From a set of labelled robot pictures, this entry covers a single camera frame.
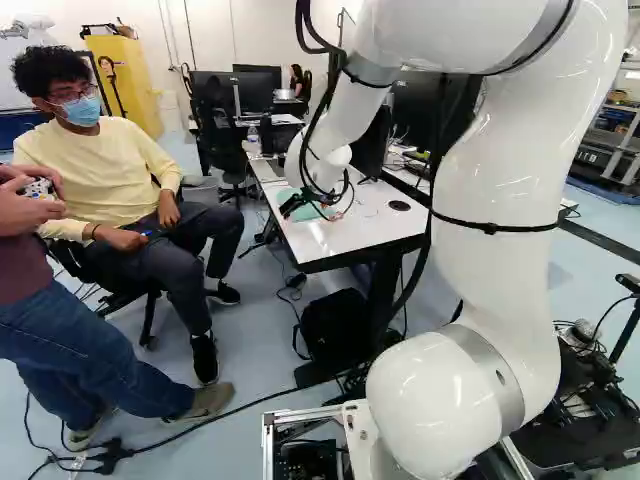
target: hand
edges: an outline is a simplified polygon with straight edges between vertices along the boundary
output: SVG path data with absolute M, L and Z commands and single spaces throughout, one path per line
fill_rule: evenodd
M 0 185 L 0 236 L 33 232 L 48 220 L 64 217 L 64 202 L 21 197 L 18 190 L 33 182 L 11 167 L 0 168 L 0 178 L 9 179 Z
M 94 238 L 108 243 L 121 252 L 135 252 L 149 243 L 149 239 L 138 232 L 105 227 L 104 225 L 96 228 Z
M 52 168 L 39 167 L 37 165 L 11 165 L 8 168 L 10 170 L 13 170 L 13 176 L 17 176 L 16 172 L 18 172 L 29 177 L 48 178 L 49 180 L 51 180 L 51 183 L 53 183 L 53 188 L 55 188 L 58 198 L 60 200 L 64 200 L 64 187 L 62 185 L 62 177 L 57 171 L 53 170 Z
M 180 221 L 180 210 L 171 190 L 161 190 L 158 200 L 158 220 L 164 228 L 174 228 Z

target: maroon shirt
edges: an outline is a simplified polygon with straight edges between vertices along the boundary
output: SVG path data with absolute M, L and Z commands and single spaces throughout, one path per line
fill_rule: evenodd
M 52 279 L 42 246 L 33 235 L 0 237 L 0 305 L 19 302 Z

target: green cloth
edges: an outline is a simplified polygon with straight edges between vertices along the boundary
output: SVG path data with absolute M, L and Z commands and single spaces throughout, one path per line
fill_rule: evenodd
M 287 200 L 289 200 L 296 193 L 300 193 L 299 188 L 285 188 L 284 190 L 281 190 L 276 195 L 276 200 L 278 201 L 278 205 L 282 206 Z M 319 210 L 322 211 L 322 213 L 326 217 L 332 217 L 333 215 L 336 214 L 336 211 L 331 207 L 322 208 L 320 203 L 318 202 L 313 202 L 313 203 L 316 205 L 316 207 L 318 207 Z M 320 218 L 320 214 L 316 211 L 315 208 L 313 208 L 311 204 L 306 204 L 298 208 L 297 210 L 295 210 L 291 214 L 290 218 L 293 219 L 295 223 L 307 222 L 309 220 L 315 220 L 316 218 Z

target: chair wheel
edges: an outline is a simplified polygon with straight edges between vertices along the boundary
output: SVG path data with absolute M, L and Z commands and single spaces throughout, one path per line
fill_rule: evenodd
M 143 345 L 142 348 L 144 348 L 147 352 L 155 352 L 158 348 L 158 337 L 149 337 L 149 341 L 146 343 L 146 345 Z

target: game controller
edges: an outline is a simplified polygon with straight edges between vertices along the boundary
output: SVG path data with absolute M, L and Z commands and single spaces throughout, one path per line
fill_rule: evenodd
M 22 197 L 34 198 L 37 200 L 58 199 L 53 182 L 45 177 L 35 177 L 34 182 L 21 188 L 16 193 Z

